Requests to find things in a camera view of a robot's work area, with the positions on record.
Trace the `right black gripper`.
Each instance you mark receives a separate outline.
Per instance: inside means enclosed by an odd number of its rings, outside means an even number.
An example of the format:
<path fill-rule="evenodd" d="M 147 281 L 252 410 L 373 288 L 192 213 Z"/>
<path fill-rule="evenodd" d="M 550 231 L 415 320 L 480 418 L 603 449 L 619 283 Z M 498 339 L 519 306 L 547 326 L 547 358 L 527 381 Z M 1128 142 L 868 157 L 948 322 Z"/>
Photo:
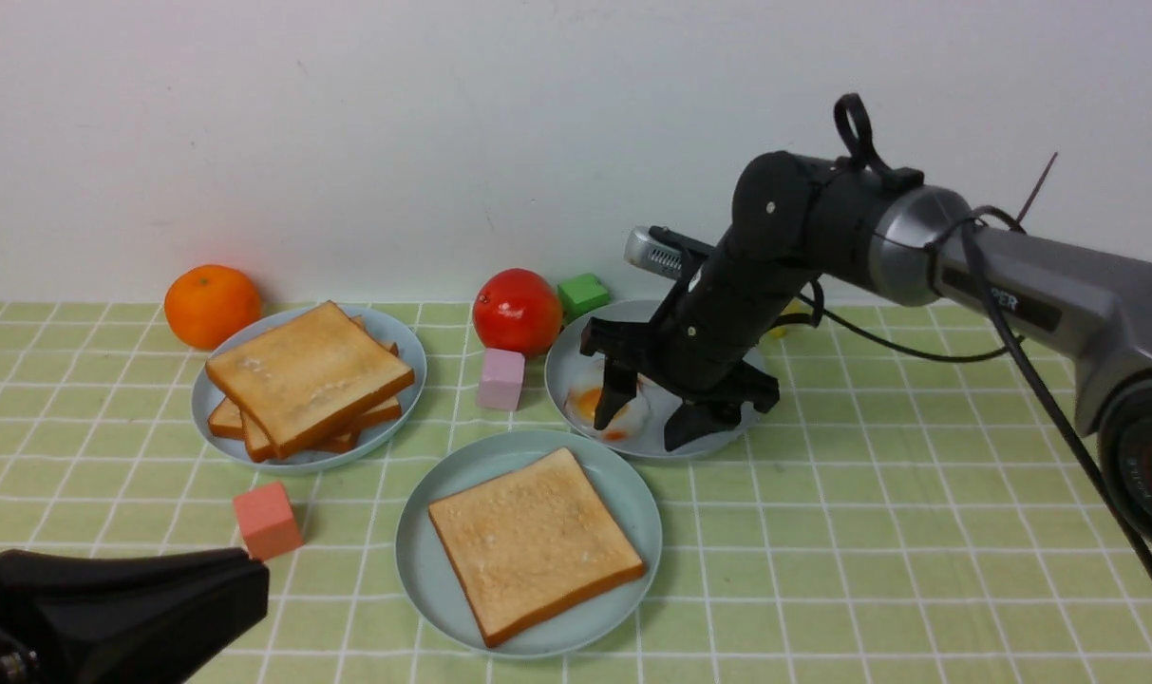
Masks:
<path fill-rule="evenodd" d="M 738 428 L 741 403 L 768 412 L 781 398 L 775 377 L 745 362 L 746 348 L 719 345 L 676 324 L 593 317 L 579 335 L 579 354 L 602 354 L 602 383 L 594 428 L 611 423 L 636 397 L 639 375 L 684 400 L 664 424 L 664 449 Z"/>

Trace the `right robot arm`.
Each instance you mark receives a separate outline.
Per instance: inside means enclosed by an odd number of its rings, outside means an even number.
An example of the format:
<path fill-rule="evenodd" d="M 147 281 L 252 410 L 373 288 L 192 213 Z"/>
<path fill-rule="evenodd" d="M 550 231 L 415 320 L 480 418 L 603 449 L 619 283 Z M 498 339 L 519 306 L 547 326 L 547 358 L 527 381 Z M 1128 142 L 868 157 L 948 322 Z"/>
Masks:
<path fill-rule="evenodd" d="M 846 155 L 746 164 L 715 246 L 659 226 L 634 234 L 628 261 L 674 286 L 646 324 L 594 317 L 581 330 L 581 354 L 605 359 L 594 428 L 639 377 L 679 398 L 667 450 L 736 428 L 745 404 L 770 411 L 779 385 L 746 354 L 776 326 L 819 324 L 821 302 L 811 316 L 785 307 L 823 276 L 899 306 L 946 298 L 987 316 L 1010 354 L 1024 336 L 1074 364 L 1067 432 L 1096 434 L 1098 492 L 1152 544 L 1152 263 L 1031 237 L 1005 212 L 884 164 L 858 94 L 840 96 L 833 120 Z"/>

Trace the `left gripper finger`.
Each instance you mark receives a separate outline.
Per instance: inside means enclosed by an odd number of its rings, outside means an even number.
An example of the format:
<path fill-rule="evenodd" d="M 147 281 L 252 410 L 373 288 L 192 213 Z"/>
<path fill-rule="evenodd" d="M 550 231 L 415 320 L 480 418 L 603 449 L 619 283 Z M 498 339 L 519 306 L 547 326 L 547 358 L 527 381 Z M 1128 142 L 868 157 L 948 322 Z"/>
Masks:
<path fill-rule="evenodd" d="M 240 548 L 142 558 L 0 553 L 0 683 L 185 683 L 270 610 Z"/>

